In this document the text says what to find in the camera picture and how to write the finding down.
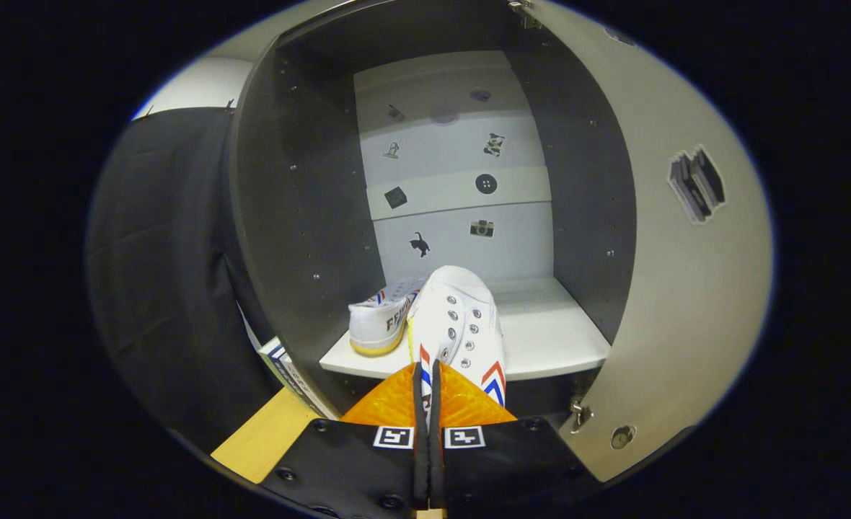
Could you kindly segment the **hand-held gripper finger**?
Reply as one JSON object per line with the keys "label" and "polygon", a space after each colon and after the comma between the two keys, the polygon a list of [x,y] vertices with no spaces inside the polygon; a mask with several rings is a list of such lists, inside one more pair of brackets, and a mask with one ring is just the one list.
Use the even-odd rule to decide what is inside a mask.
{"label": "hand-held gripper finger", "polygon": [[453,368],[432,369],[430,499],[448,518],[577,518],[599,481],[543,417],[512,417]]}
{"label": "hand-held gripper finger", "polygon": [[422,369],[412,363],[370,396],[393,397],[385,407],[407,424],[386,418],[307,424],[261,481],[262,489],[313,517],[413,518],[428,508],[429,446],[419,407]]}

